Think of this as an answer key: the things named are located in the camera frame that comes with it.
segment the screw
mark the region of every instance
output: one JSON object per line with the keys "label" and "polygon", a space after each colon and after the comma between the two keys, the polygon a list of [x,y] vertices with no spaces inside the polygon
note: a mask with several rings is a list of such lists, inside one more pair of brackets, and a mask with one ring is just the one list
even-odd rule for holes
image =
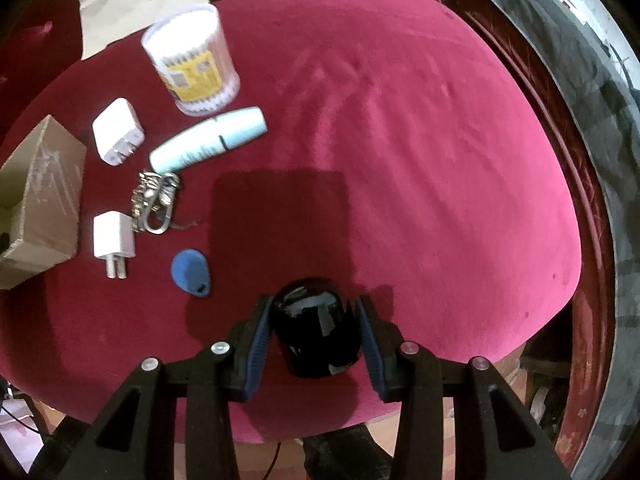
{"label": "screw", "polygon": [[218,341],[217,343],[213,343],[211,345],[211,351],[215,355],[224,355],[231,350],[231,345],[226,341]]}
{"label": "screw", "polygon": [[478,356],[478,357],[474,357],[471,360],[471,364],[474,366],[476,370],[484,371],[489,369],[489,365],[491,363],[489,362],[489,359],[487,359],[486,357]]}
{"label": "screw", "polygon": [[414,355],[414,354],[417,354],[419,350],[420,350],[420,347],[418,346],[417,343],[414,343],[413,341],[405,341],[400,345],[400,351],[403,354]]}
{"label": "screw", "polygon": [[140,368],[142,368],[145,372],[150,372],[151,370],[155,370],[156,368],[158,368],[159,364],[160,361],[158,361],[158,359],[156,359],[155,357],[147,357],[144,361],[142,361]]}

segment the tube cap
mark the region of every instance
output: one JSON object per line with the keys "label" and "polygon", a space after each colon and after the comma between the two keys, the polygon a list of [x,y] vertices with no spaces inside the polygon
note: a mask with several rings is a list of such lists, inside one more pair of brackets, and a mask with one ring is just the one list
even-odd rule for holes
{"label": "tube cap", "polygon": [[213,120],[216,121],[219,135],[229,150],[242,146],[267,131],[264,115],[257,106],[218,115]]}

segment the yellow label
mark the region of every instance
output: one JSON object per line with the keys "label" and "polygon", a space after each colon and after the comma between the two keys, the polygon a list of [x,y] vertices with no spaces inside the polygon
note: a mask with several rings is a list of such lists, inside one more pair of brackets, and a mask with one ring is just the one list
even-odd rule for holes
{"label": "yellow label", "polygon": [[198,101],[216,94],[222,79],[209,50],[173,65],[160,76],[167,89],[180,101]]}

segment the white power adapter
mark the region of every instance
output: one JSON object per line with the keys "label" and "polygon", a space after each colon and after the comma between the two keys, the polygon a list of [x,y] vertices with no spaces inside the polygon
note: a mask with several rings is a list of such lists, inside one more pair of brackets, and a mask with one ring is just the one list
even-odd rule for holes
{"label": "white power adapter", "polygon": [[96,117],[94,138],[100,158],[119,166],[142,144],[145,133],[133,106],[119,97]]}
{"label": "white power adapter", "polygon": [[94,256],[107,261],[107,276],[127,277],[124,258],[133,258],[133,220],[119,211],[107,211],[94,217]]}

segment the blue key fob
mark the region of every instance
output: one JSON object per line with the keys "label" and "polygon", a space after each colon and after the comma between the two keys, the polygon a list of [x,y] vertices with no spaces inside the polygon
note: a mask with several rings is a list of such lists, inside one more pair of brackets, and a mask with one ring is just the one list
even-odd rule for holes
{"label": "blue key fob", "polygon": [[209,264],[204,254],[195,249],[185,249],[175,255],[171,277],[177,286],[196,298],[204,298],[211,291]]}

